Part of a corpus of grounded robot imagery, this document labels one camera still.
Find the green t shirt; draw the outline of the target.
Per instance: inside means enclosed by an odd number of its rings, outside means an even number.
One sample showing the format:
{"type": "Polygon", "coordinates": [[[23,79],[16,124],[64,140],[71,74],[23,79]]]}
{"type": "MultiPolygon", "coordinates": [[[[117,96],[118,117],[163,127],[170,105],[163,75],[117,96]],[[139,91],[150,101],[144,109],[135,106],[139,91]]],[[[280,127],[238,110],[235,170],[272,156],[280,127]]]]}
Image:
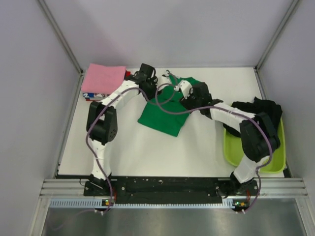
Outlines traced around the green t shirt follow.
{"type": "Polygon", "coordinates": [[[179,112],[186,110],[179,102],[181,98],[183,98],[182,93],[176,92],[172,86],[164,87],[162,92],[157,96],[162,109],[155,105],[156,100],[154,98],[151,99],[146,104],[138,119],[138,123],[177,137],[189,117],[189,113],[179,114],[179,112]]]}

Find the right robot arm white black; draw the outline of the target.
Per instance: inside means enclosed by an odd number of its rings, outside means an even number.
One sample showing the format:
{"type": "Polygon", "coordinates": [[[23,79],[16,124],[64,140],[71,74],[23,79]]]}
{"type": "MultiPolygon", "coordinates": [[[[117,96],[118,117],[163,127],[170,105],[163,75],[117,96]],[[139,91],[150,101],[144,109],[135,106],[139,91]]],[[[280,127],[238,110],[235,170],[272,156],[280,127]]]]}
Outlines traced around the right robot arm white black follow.
{"type": "Polygon", "coordinates": [[[280,140],[269,116],[234,108],[220,99],[213,99],[204,82],[192,85],[184,80],[178,90],[183,98],[180,103],[190,112],[199,110],[209,119],[221,122],[240,134],[243,157],[231,173],[230,181],[221,189],[222,193],[240,195],[247,190],[256,173],[266,164],[270,156],[280,147],[280,140]]]}

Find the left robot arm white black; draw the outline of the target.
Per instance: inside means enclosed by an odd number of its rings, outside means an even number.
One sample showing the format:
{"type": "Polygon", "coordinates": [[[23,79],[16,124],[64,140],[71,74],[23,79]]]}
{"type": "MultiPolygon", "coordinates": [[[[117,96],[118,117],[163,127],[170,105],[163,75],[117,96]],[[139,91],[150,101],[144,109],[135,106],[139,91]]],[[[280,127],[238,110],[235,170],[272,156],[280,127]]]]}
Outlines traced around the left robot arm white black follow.
{"type": "Polygon", "coordinates": [[[110,158],[105,153],[108,143],[113,141],[118,133],[118,110],[139,94],[146,100],[152,99],[157,90],[157,83],[156,69],[143,63],[138,71],[126,76],[122,84],[109,96],[90,104],[85,141],[94,156],[89,181],[94,184],[99,194],[113,193],[110,158]]]}

